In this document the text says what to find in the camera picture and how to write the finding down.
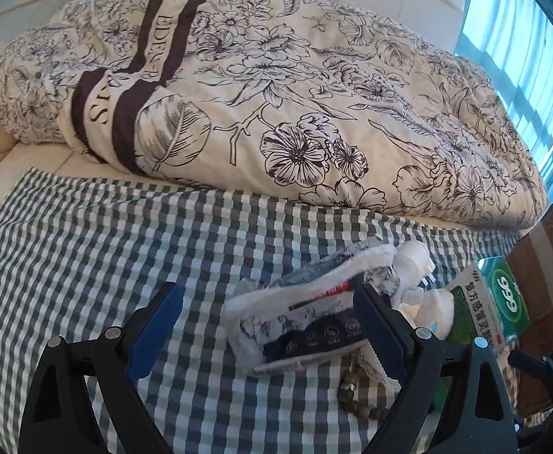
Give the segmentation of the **white small bottle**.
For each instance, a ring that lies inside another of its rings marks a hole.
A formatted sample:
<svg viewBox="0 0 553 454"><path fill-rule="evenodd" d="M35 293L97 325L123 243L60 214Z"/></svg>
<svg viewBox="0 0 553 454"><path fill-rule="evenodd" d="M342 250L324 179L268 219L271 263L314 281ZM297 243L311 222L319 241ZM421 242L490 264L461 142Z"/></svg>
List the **white small bottle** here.
<svg viewBox="0 0 553 454"><path fill-rule="evenodd" d="M435 270L427 246L419 241L406 241L396 247L393 268L399 276L400 289L418 287Z"/></svg>

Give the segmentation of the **white plush toy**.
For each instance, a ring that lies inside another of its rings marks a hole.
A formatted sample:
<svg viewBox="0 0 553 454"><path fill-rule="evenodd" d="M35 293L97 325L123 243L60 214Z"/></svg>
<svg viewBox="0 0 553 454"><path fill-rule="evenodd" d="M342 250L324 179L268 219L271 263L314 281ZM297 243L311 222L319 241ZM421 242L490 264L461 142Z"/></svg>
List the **white plush toy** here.
<svg viewBox="0 0 553 454"><path fill-rule="evenodd" d="M445 288L408 290L393 309L401 313L413 328L426 328L440 340L446 339L453 327L454 296Z"/></svg>

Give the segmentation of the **brown cardboard box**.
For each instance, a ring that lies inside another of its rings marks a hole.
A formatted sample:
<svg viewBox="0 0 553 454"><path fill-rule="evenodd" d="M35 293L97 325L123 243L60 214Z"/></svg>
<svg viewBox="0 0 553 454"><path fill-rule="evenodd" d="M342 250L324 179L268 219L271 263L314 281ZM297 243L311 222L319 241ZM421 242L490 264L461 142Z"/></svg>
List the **brown cardboard box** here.
<svg viewBox="0 0 553 454"><path fill-rule="evenodd" d="M534 359L553 352L553 205L514 245L506 263L523 295L530 324L520 351Z"/></svg>

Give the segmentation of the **floral patterned duvet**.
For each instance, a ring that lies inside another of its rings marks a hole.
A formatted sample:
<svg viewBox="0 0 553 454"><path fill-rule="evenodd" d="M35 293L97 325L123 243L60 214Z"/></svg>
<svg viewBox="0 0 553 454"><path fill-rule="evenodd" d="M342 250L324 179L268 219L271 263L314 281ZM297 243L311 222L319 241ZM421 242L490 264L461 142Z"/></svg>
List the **floral patterned duvet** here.
<svg viewBox="0 0 553 454"><path fill-rule="evenodd" d="M341 0L73 0L5 48L0 127L125 173L471 227L547 203L481 67Z"/></svg>

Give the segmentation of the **checkered gingham cloth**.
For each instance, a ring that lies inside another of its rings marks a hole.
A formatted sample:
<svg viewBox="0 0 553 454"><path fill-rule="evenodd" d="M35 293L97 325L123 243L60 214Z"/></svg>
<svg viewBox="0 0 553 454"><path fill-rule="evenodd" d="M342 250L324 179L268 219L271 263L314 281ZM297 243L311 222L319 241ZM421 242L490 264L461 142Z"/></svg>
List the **checkered gingham cloth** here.
<svg viewBox="0 0 553 454"><path fill-rule="evenodd" d="M354 244L423 243L442 287L519 236L441 229L361 208L221 190L27 172L0 204L0 447L18 451L35 370L53 338L82 343L142 308L160 353L138 395L177 453L358 453L376 424L345 412L347 358L246 375L221 322L240 283L268 284Z"/></svg>

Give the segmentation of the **floral tissue pack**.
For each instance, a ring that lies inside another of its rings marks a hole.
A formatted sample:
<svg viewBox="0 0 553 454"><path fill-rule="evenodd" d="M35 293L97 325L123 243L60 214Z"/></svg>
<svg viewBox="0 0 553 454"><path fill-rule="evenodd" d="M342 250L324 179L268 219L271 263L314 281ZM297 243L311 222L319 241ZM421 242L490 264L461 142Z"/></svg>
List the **floral tissue pack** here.
<svg viewBox="0 0 553 454"><path fill-rule="evenodd" d="M396 247L376 237L295 269L267 286L243 279L222 306L220 324L247 375L299 371L368 343L354 292L392 276Z"/></svg>

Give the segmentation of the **teal window curtain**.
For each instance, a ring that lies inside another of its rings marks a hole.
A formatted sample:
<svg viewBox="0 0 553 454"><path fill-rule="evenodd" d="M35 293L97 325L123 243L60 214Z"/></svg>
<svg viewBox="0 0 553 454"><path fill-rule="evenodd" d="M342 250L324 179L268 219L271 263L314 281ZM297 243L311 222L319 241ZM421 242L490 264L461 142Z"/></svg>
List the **teal window curtain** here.
<svg viewBox="0 0 553 454"><path fill-rule="evenodd" d="M535 0L466 0L455 53L481 66L553 202L553 24Z"/></svg>

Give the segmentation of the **green 999 medicine box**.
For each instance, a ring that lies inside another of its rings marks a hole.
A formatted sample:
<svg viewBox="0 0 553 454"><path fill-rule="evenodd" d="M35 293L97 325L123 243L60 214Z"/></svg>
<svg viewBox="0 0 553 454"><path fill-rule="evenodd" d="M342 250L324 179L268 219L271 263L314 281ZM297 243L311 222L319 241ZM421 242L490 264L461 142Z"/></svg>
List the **green 999 medicine box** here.
<svg viewBox="0 0 553 454"><path fill-rule="evenodd" d="M474 261L447 289L454 298L449 342L468 344L475 337L483 337L499 354L529 327L523 295L502 256Z"/></svg>

